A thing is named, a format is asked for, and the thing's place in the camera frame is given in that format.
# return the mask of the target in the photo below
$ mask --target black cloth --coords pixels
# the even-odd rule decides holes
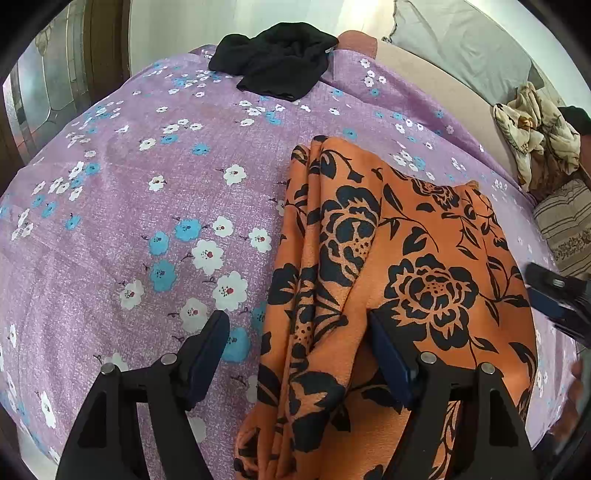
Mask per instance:
[[[294,101],[312,90],[339,40],[307,23],[279,23],[254,38],[226,35],[209,69],[244,75],[239,90]]]

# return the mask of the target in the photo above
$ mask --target pillow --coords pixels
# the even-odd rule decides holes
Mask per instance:
[[[544,82],[529,55],[496,22],[465,0],[395,0],[391,43],[438,66],[490,105]]]

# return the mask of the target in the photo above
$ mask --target purple floral bedsheet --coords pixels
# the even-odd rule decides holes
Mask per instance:
[[[101,363],[149,365],[223,309],[230,341],[189,418],[214,478],[232,477],[234,436],[256,400],[290,155],[315,135],[345,137],[433,183],[477,180],[518,265],[554,266],[515,182],[395,73],[337,50],[322,81],[289,103],[240,92],[239,78],[208,71],[214,50],[131,78],[55,137],[1,199],[0,400],[56,462]],[[537,312],[534,320],[532,444],[557,418],[575,359],[571,339]]]

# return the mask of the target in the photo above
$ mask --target beige patterned cloth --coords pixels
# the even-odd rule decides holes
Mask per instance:
[[[560,273],[585,278],[591,272],[591,190],[571,180],[535,208],[534,218]]]
[[[537,200],[579,168],[580,135],[555,104],[540,98],[531,82],[519,87],[509,104],[497,103],[493,116],[515,155],[519,184]]]

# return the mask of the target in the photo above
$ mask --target blanket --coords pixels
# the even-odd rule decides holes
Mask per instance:
[[[497,103],[493,115],[515,155],[522,189],[538,201],[579,168],[580,135],[531,82],[509,104]]]
[[[531,309],[476,184],[415,179],[323,135],[291,158],[237,478],[382,478],[409,412],[368,346],[368,310],[448,365],[493,363],[524,419],[537,369]],[[459,407],[449,404],[433,479],[447,470]]]

